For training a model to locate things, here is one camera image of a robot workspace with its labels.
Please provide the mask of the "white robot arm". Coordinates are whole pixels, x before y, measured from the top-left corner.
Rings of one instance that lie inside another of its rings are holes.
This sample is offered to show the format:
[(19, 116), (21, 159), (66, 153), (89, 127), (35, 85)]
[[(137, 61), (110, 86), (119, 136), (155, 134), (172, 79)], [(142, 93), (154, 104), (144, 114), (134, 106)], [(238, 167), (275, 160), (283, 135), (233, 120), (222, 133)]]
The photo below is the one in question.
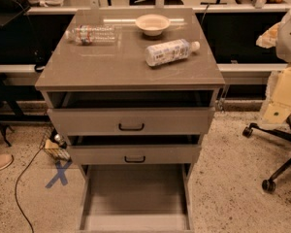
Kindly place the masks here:
[(265, 49), (275, 47), (276, 56), (287, 63), (283, 70), (270, 74), (266, 100), (260, 110), (259, 124), (271, 129), (291, 115), (291, 9), (281, 22), (258, 37), (256, 45)]

